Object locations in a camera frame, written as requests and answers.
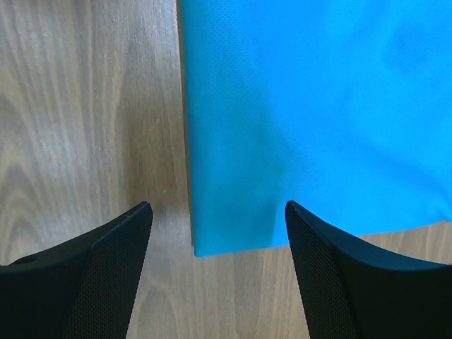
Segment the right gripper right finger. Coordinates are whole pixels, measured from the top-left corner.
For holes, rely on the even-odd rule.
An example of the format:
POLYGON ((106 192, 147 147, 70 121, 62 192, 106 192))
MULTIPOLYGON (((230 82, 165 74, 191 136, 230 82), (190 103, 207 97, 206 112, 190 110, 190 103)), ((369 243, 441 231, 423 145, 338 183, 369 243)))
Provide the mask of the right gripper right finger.
POLYGON ((451 266, 382 249, 290 201, 287 234, 310 338, 450 338, 451 266))

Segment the teal blue t shirt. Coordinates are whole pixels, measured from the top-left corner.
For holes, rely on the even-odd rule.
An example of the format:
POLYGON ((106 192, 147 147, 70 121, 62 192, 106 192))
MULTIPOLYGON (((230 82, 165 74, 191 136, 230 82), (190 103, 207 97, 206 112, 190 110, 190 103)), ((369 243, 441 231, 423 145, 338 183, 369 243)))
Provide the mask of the teal blue t shirt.
POLYGON ((451 219, 450 1, 183 1, 194 253, 451 219))

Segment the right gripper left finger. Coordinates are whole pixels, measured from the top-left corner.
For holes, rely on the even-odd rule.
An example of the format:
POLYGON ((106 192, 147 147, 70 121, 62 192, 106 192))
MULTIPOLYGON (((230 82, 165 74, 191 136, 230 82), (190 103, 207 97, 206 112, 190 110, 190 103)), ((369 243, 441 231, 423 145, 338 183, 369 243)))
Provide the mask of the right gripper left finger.
POLYGON ((1 267, 2 338, 125 338, 148 247, 147 202, 1 267))

